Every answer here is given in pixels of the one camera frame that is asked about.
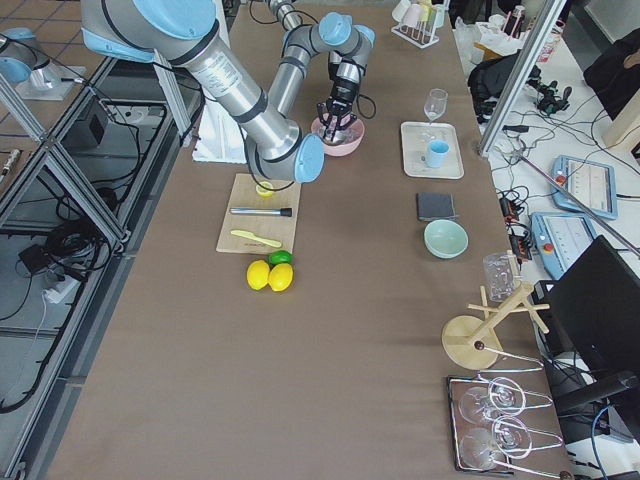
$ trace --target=white tray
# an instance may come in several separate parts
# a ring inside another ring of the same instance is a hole
[[[457,180],[464,176],[458,136],[448,123],[404,122],[400,125],[402,137],[402,163],[404,173],[410,177],[448,178]],[[432,136],[449,144],[449,154],[439,168],[429,168],[424,162],[427,143]]]

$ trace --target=yellow knife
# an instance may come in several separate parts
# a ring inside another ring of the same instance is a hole
[[[282,246],[282,242],[279,240],[272,240],[270,238],[262,238],[257,236],[253,232],[248,232],[246,230],[231,230],[231,235],[235,235],[236,237],[247,238],[249,240],[254,240],[256,242],[264,243],[265,245],[269,245],[273,248],[280,248]]]

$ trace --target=wooden cutting board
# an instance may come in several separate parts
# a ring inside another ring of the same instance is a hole
[[[270,180],[274,188],[281,188],[289,182]],[[300,203],[300,184],[294,183],[289,188],[275,192],[268,198],[263,198],[256,192],[256,183],[248,173],[238,173],[233,182],[227,212],[222,222],[222,229],[218,237],[216,251],[225,253],[256,253],[269,254],[276,250],[287,250],[293,253],[293,241],[296,235],[298,220],[298,205]],[[232,207],[251,208],[291,208],[291,217],[265,217],[254,215],[231,215]],[[279,240],[282,247],[273,248],[268,245],[231,235],[231,230],[247,230],[259,237]]]

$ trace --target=computer monitor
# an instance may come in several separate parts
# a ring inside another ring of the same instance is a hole
[[[623,371],[640,377],[640,279],[603,236],[558,280],[548,300],[596,385]],[[640,388],[603,393],[640,441]]]

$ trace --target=light blue mug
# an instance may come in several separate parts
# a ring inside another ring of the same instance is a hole
[[[429,168],[439,168],[449,154],[449,144],[444,140],[431,140],[427,144],[426,164]]]

